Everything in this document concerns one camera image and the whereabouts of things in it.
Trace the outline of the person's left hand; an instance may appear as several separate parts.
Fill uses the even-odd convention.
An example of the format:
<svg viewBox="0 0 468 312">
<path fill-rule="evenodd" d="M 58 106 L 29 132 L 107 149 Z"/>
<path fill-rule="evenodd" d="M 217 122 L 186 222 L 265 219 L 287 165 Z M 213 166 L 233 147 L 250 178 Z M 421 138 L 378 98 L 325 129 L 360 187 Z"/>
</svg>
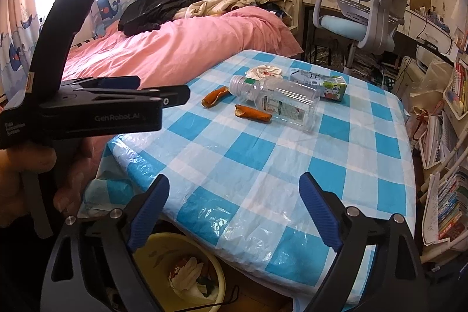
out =
<svg viewBox="0 0 468 312">
<path fill-rule="evenodd" d="M 29 212 L 42 219 L 48 205 L 66 216 L 75 214 L 97 162 L 91 138 L 59 149 L 28 144 L 2 150 L 1 227 Z"/>
</svg>

